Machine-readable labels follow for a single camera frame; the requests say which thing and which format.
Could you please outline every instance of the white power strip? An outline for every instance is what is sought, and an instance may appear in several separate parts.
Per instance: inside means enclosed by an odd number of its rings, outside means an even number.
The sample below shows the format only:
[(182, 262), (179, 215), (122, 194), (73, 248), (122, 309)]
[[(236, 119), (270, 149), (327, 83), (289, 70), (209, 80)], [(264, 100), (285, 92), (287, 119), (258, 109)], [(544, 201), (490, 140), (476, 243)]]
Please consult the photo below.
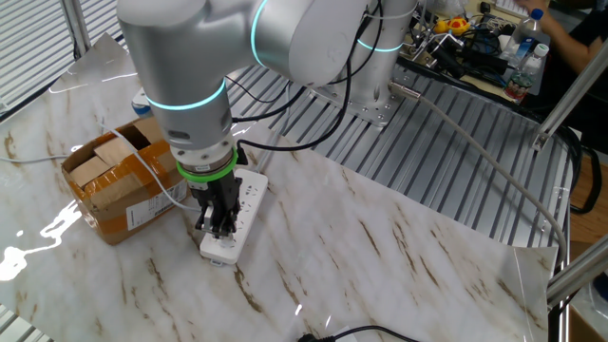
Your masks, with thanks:
[(235, 172), (235, 176), (243, 179), (238, 196), (240, 211), (237, 216), (237, 232), (233, 234), (231, 240), (217, 239), (211, 234), (205, 234), (200, 243), (200, 254), (210, 258), (211, 263), (216, 266), (237, 263), (268, 186), (268, 178), (255, 172), (239, 169)]

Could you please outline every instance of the gray cable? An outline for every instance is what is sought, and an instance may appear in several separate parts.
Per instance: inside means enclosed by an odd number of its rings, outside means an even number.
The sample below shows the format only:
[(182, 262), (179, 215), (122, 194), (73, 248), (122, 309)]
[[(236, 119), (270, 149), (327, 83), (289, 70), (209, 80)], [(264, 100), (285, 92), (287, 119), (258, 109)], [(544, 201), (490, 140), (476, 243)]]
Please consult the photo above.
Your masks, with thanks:
[(140, 161), (142, 163), (143, 167), (145, 167), (146, 170), (148, 170), (148, 172), (150, 173), (150, 175), (152, 175), (152, 177), (154, 177), (154, 180), (156, 181), (156, 183), (159, 184), (159, 187), (161, 188), (161, 190), (163, 191), (163, 193), (167, 196), (167, 198), (169, 200), (171, 200), (171, 202), (173, 202), (173, 204), (175, 204), (175, 206), (177, 206), (177, 207), (179, 207), (179, 208), (181, 208), (183, 210), (189, 210), (189, 211), (193, 211), (193, 212), (196, 212), (196, 213), (200, 213), (200, 210), (201, 210), (200, 208), (189, 207), (187, 205), (183, 205), (183, 204), (179, 203), (178, 201), (176, 201), (174, 198), (171, 197), (171, 194), (169, 194), (169, 192), (167, 191), (167, 189), (164, 188), (164, 186), (162, 185), (161, 180), (159, 180), (159, 178), (156, 176), (156, 173), (154, 173), (154, 171), (152, 170), (152, 168), (143, 160), (142, 156), (140, 156), (140, 154), (133, 147), (133, 145), (131, 144), (131, 142), (129, 142), (129, 140), (124, 137), (124, 135), (122, 135), (121, 133), (119, 133), (116, 129), (112, 129), (112, 128), (106, 127), (103, 123), (97, 123), (97, 124), (99, 126), (105, 128), (109, 132), (112, 132), (112, 134), (114, 134), (115, 136), (119, 137), (120, 139), (122, 139), (126, 143), (126, 145), (131, 150), (131, 152), (133, 152), (133, 155), (135, 155), (135, 158), (137, 158), (138, 161)]
[(538, 199), (536, 199), (534, 197), (534, 195), (532, 195), (525, 187), (523, 187), (523, 185), (521, 185), (515, 178), (513, 178), (513, 176), (511, 176), (508, 173), (508, 171), (506, 171), (505, 169), (503, 169), (501, 167), (501, 165), (494, 159), (494, 157), (492, 157), (489, 153), (487, 153), (487, 151), (485, 151), (485, 149), (478, 142), (476, 142), (473, 139), (473, 137), (471, 137), (457, 123), (453, 122), (448, 117), (448, 115), (443, 110), (441, 110), (441, 108), (439, 108), (437, 105), (435, 105), (430, 100), (426, 99), (424, 96), (420, 97), (420, 102), (424, 103), (425, 105), (428, 105), (435, 113), (439, 114), (439, 116), (441, 116), (441, 118), (447, 124), (449, 124), (452, 128), (454, 128), (454, 130), (456, 132), (458, 132), (460, 135), (462, 135), (465, 138), (465, 140), (468, 143), (471, 144), (471, 146), (475, 147), (475, 149), (477, 149), (477, 151), (479, 151), (479, 153), (490, 164), (492, 164), (492, 166), (496, 169), (496, 171), (498, 171), (501, 175), (503, 175), (503, 177), (505, 177), (507, 181), (509, 181), (528, 200), (530, 200), (532, 202), (532, 204), (534, 204), (534, 206), (536, 206), (538, 208), (538, 210), (549, 221), (549, 223), (553, 227), (553, 230), (555, 231), (555, 235), (558, 238), (558, 244), (560, 245), (560, 249), (558, 250), (558, 262), (559, 262), (559, 264), (562, 264), (565, 261), (565, 258), (566, 258), (566, 255), (565, 255), (565, 250), (566, 250), (566, 245), (567, 245), (566, 237), (563, 234), (563, 231), (561, 230), (560, 224), (553, 218), (553, 216), (551, 215), (551, 213), (549, 213), (549, 211), (542, 205), (542, 203)]
[(33, 159), (33, 160), (14, 160), (14, 159), (11, 159), (11, 158), (0, 157), (0, 162), (33, 163), (33, 162), (52, 161), (52, 160), (56, 160), (56, 159), (65, 159), (67, 157), (69, 157), (69, 156), (68, 155), (64, 155), (64, 156), (49, 156), (49, 157), (43, 157), (43, 158), (38, 158), (38, 159)]

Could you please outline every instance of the glowing blue ring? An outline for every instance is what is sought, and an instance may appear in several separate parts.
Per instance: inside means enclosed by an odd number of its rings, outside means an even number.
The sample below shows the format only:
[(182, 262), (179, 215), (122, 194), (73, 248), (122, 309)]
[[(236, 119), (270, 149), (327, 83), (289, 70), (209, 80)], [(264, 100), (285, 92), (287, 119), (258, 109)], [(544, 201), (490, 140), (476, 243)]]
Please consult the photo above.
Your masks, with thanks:
[[(367, 45), (367, 44), (365, 44), (365, 43), (361, 42), (361, 39), (359, 39), (359, 40), (358, 40), (358, 42), (359, 42), (359, 44), (361, 44), (361, 45), (362, 45), (364, 48), (368, 48), (368, 49), (370, 49), (370, 50), (373, 50), (373, 47), (370, 47), (369, 45)], [(402, 44), (402, 45), (400, 45), (399, 47), (395, 47), (395, 48), (377, 48), (377, 49), (376, 49), (376, 51), (377, 51), (377, 52), (393, 52), (393, 51), (398, 50), (398, 49), (399, 49), (399, 48), (401, 48), (402, 46), (403, 46), (403, 44)]]
[(268, 0), (264, 0), (262, 1), (262, 4), (259, 5), (259, 9), (257, 9), (257, 13), (256, 16), (254, 17), (254, 23), (251, 26), (251, 51), (254, 53), (254, 57), (256, 57), (256, 61), (263, 67), (266, 67), (262, 61), (259, 60), (259, 56), (257, 56), (257, 48), (256, 48), (256, 30), (257, 30), (257, 22), (259, 21), (259, 16), (262, 13), (262, 10), (264, 10), (264, 6), (266, 6), (266, 3), (268, 2)]
[(188, 109), (192, 109), (192, 108), (196, 108), (196, 107), (200, 107), (202, 105), (207, 105), (210, 102), (214, 101), (217, 96), (219, 96), (221, 94), (222, 91), (224, 91), (224, 89), (226, 88), (226, 80), (224, 79), (223, 82), (221, 83), (221, 86), (219, 87), (218, 91), (216, 91), (213, 95), (209, 96), (208, 98), (199, 101), (195, 104), (184, 104), (184, 105), (168, 105), (168, 104), (159, 104), (157, 102), (154, 102), (152, 100), (150, 100), (149, 97), (146, 96), (146, 98), (148, 99), (148, 102), (151, 103), (152, 105), (154, 105), (155, 107), (158, 107), (160, 109), (166, 109), (166, 110), (188, 110)]

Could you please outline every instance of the white cable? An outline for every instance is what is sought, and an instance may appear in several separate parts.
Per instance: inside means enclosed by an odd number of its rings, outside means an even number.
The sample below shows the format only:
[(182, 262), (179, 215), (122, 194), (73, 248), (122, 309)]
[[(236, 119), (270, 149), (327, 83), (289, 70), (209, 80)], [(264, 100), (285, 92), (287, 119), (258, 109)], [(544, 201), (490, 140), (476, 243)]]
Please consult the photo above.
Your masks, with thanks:
[(503, 169), (501, 167), (501, 165), (498, 164), (498, 162), (494, 159), (494, 157), (492, 157), (489, 153), (487, 153), (487, 151), (485, 151), (485, 149), (478, 142), (476, 142), (473, 139), (473, 137), (471, 137), (468, 133), (466, 133), (466, 131), (464, 129), (462, 129), (457, 123), (453, 122), (448, 117), (448, 115), (443, 110), (441, 110), (441, 108), (439, 108), (437, 105), (435, 105), (433, 102), (431, 102), (430, 100), (426, 99), (423, 96), (420, 97), (420, 102), (428, 105), (435, 113), (439, 114), (439, 116), (441, 116), (441, 118), (446, 123), (448, 123), (452, 128), (454, 128), (454, 130), (456, 132), (458, 132), (460, 135), (462, 135), (468, 143), (470, 143), (473, 147), (475, 147), (475, 149), (477, 149), (477, 151), (479, 151), (479, 153), (490, 164), (492, 164), (492, 166), (494, 166), (496, 171), (498, 171), (501, 175), (503, 175), (503, 177), (505, 177), (507, 181), (509, 181), (528, 200), (530, 200), (532, 202), (532, 204), (534, 204), (534, 206), (536, 206), (539, 209), (539, 211), (544, 215), (544, 217), (549, 221), (549, 223), (553, 227), (553, 231), (555, 231), (555, 234), (558, 238), (558, 243), (560, 245), (560, 249), (558, 250), (558, 262), (559, 262), (559, 264), (562, 264), (565, 261), (565, 257), (566, 257), (566, 255), (565, 255), (565, 250), (566, 250), (566, 245), (567, 245), (566, 237), (563, 234), (563, 231), (561, 230), (560, 224), (553, 218), (551, 213), (549, 213), (549, 211), (542, 205), (542, 203), (538, 199), (536, 199), (534, 197), (534, 195), (532, 195), (525, 187), (523, 187), (523, 185), (521, 185), (515, 178), (513, 178), (513, 176), (511, 176), (511, 174), (509, 174), (508, 171)]
[[(290, 94), (289, 94), (289, 90), (291, 88), (291, 85), (287, 84), (287, 87), (285, 88), (285, 103), (288, 104), (289, 101), (291, 100)], [(273, 137), (270, 140), (270, 145), (274, 146), (276, 145), (276, 143), (278, 142), (278, 136), (279, 134), (282, 135), (285, 131), (285, 129), (287, 128), (287, 123), (289, 122), (289, 118), (292, 115), (292, 110), (290, 107), (287, 107), (287, 111), (281, 116), (281, 119), (285, 118), (285, 121), (283, 122), (283, 125), (277, 129), (275, 131), (275, 134), (273, 135)], [(273, 151), (271, 150), (265, 150), (264, 154), (262, 155), (262, 158), (259, 160), (259, 163), (256, 166), (256, 169), (254, 169), (254, 172), (259, 173), (262, 169), (262, 167), (264, 167), (264, 163), (266, 162), (266, 159), (273, 153)]]
[(52, 160), (56, 160), (56, 159), (65, 159), (67, 157), (69, 157), (69, 156), (66, 156), (66, 155), (49, 156), (49, 157), (43, 157), (43, 158), (38, 158), (38, 159), (33, 159), (33, 160), (13, 160), (10, 158), (0, 157), (0, 161), (1, 162), (14, 162), (14, 163), (32, 163), (32, 162), (52, 161)]
[(148, 164), (143, 160), (142, 156), (140, 156), (140, 154), (133, 147), (133, 145), (131, 145), (131, 142), (129, 142), (129, 140), (124, 137), (124, 135), (122, 135), (115, 129), (106, 127), (103, 123), (98, 123), (98, 125), (105, 128), (107, 131), (112, 132), (115, 136), (121, 138), (126, 143), (126, 145), (129, 147), (131, 152), (133, 152), (135, 157), (142, 163), (143, 167), (145, 167), (150, 172), (150, 175), (152, 175), (152, 177), (154, 177), (154, 180), (156, 180), (156, 183), (159, 184), (159, 187), (161, 188), (163, 193), (169, 198), (169, 200), (171, 200), (173, 202), (173, 204), (175, 204), (175, 206), (177, 206), (181, 209), (184, 209), (184, 210), (190, 210), (193, 212), (200, 213), (200, 208), (194, 208), (194, 207), (189, 207), (187, 205), (183, 205), (171, 197), (171, 195), (169, 194), (167, 189), (165, 189), (164, 186), (162, 186), (161, 180), (159, 180), (159, 178), (156, 176), (156, 173), (154, 173), (154, 171), (152, 171), (152, 168), (150, 166), (148, 166)]
[(418, 4), (416, 4), (414, 6), (413, 9), (411, 9), (411, 11), (405, 13), (405, 14), (400, 14), (400, 15), (393, 15), (393, 16), (379, 16), (379, 15), (371, 15), (371, 14), (366, 14), (365, 16), (367, 16), (368, 18), (371, 19), (382, 19), (382, 20), (394, 20), (394, 19), (403, 19), (405, 17), (407, 17), (408, 15), (414, 13), (414, 11), (416, 10), (416, 8), (418, 7)]

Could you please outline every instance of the green ring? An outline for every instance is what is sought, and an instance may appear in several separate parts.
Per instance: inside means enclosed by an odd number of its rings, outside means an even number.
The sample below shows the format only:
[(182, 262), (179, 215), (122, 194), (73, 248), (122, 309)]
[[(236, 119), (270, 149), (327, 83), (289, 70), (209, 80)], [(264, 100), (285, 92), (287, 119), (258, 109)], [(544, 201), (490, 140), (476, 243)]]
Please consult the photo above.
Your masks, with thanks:
[(210, 182), (210, 181), (217, 181), (217, 180), (223, 178), (224, 176), (228, 175), (232, 170), (234, 170), (235, 166), (237, 165), (238, 153), (237, 153), (236, 149), (233, 149), (233, 152), (234, 152), (234, 155), (233, 155), (233, 158), (230, 161), (230, 163), (226, 167), (221, 169), (221, 171), (219, 171), (213, 175), (195, 176), (195, 175), (189, 173), (188, 171), (184, 170), (181, 167), (179, 161), (178, 161), (178, 171), (180, 172), (182, 177), (184, 177), (185, 179), (192, 181), (192, 182), (206, 183), (206, 182)]

